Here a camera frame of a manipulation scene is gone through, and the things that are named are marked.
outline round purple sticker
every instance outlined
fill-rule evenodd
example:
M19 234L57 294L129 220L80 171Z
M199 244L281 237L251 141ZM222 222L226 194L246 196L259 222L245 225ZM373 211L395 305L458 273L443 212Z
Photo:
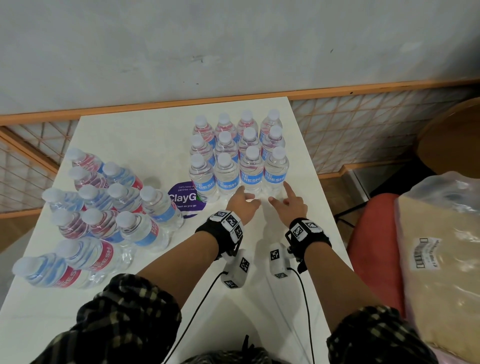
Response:
M205 208L206 203L200 201L192 181L180 182L170 188L170 198L182 212L184 218L191 218Z

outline clear plastic water bottle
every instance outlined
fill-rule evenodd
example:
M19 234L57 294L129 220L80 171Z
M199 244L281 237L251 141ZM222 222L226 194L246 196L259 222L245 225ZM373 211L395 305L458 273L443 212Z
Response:
M245 129L245 131L243 132L243 137L239 141L240 159L243 158L243 155L247 151L247 148L250 146L257 147L260 150L260 154L262 154L262 144L260 143L257 132L252 127L248 127Z
M213 153L212 146L208 144L201 135L192 135L190 137L192 142L192 147L190 148L190 155L195 153L200 153L206 162L210 163L212 166L215 165L215 154Z
M58 188L47 188L42 193L42 198L55 212L59 209L75 212L85 210L84 201L77 192L65 192Z
M65 158L72 161L72 167L80 166L89 172L103 173L103 162L94 154L71 147L65 153Z
M94 237L124 247L128 242L120 234L120 228L115 222L118 214L118 211L90 208L82 214L82 220L89 226Z
M218 136L221 132L229 132L232 135L232 140L238 144L239 135L237 134L237 128L232 124L230 121L230 116L226 112L222 112L218 116L218 124L215 128L215 137L217 143L219 141Z
M275 125L270 129L270 133L264 138L262 142L262 158L267 158L272 154L275 147L282 146L285 148L285 139L282 136L282 127Z
M118 212L130 211L133 213L142 212L142 199L140 191L133 187L126 187L120 183L114 183L108 190L108 194L113 198L113 206Z
M285 148L277 146L265 161L263 188L269 196L277 196L282 191L283 181L290 163Z
M168 246L168 233L148 215L123 211L117 216L117 224L124 239L141 248L159 252Z
M152 186L145 186L140 191L140 197L144 211L161 228L175 231L183 225L183 215L168 194L156 190Z
M243 137L243 131L246 128L253 128L258 134L258 124L253 118L253 114L250 110L244 110L241 113L240 121L237 124L237 133L239 135L239 140Z
M82 220L79 212L57 210L52 214L51 221L59 227L60 234L66 239L93 236L88 225Z
M107 177L108 185L120 183L127 187L133 187L141 190L144 186L143 182L138 178L132 170L120 167L113 162L107 162L103 166L103 173Z
M103 174L89 172L80 166L73 167L68 171L68 176L74 180L75 189L78 191L82 186L91 184L98 188L108 187L107 179Z
M228 153L232 157L232 160L235 163L238 163L239 148L237 143L233 141L232 136L229 132L221 132L218 135L218 140L215 147L216 157L218 158L221 153Z
M203 202L214 202L218 199L214 170L210 163L205 162L201 154L191 156L190 179L197 190L198 197Z
M239 187L238 163L232 160L230 154L221 153L218 155L214 171L220 193L226 196L234 194Z
M260 150L250 146L240 161L240 179L245 186L245 192L258 196L262 190L263 175L264 160L260 156Z
M215 148L216 139L215 131L212 126L207 122L207 118L204 115L198 115L195 118L195 126L193 127L193 135L200 134L203 139L210 144L212 149Z
M260 125L260 142L264 141L264 138L268 135L272 126L275 125L283 126L280 121L280 112L277 109L271 109Z
M86 184L78 190L78 195L83 199L86 208L96 208L100 211L116 210L113 207L113 198L108 194L106 188L96 188Z
M107 276L103 272L73 269L55 253L41 256L24 256L18 259L12 273L23 277L35 287L87 289L102 283Z
M125 271L132 262L128 250L97 238L62 240L53 251L73 269L115 273Z

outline black plaid shirt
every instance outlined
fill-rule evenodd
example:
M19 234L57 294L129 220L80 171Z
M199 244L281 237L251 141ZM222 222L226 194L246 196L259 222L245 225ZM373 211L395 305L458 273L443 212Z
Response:
M80 308L77 324L57 335L33 362L161 363L175 342L180 321L172 296L146 279L119 274ZM332 364L437 363L398 311L386 306L364 307L346 317L327 345ZM243 355L245 351L219 351L186 363L245 363ZM272 363L262 348L254 348L248 362Z

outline person's left hand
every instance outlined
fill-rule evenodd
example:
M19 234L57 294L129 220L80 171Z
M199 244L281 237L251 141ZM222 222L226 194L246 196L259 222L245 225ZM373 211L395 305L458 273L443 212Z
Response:
M227 204L227 210L235 212L243 225L247 225L260 207L260 200L252 200L254 194L246 194L245 186L240 186Z

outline white table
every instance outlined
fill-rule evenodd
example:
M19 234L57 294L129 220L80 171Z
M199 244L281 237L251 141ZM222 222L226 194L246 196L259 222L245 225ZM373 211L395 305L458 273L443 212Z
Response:
M284 127L290 160L287 181L309 205L309 218L323 227L333 249L351 266L286 97L86 116L81 118L70 145L94 153L104 161L129 166L141 179L157 177L162 188L168 190L178 182L189 180L188 148L196 115L206 115L215 125L218 114L227 112L236 123L240 113L250 109L260 123L273 108L280 110ZM54 187L74 189L67 176L69 168L70 163L64 161ZM225 206L226 202L219 201L186 219L170 247L193 234L209 214ZM50 210L44 208L25 255L47 253L62 238L50 223L50 215ZM169 363L178 363L207 350L239 350L246 334L251 338L250 343L265 347L280 359L311 363L307 312L300 283L295 275L279 280L270 275L268 268L269 244L278 241L287 244L285 232L286 228L264 198L246 227L242 243L242 248L254 254L245 286L229 290L220 281L215 284ZM128 272L138 272L155 258L139 251ZM185 329L223 266L223 260L214 262L195 287L182 309L179 333ZM311 312L315 359L317 363L327 363L325 339L330 332L308 273L302 274L302 279ZM16 277L0 312L0 362L27 363L34 359L56 334L75 323L78 308L102 288L40 289Z

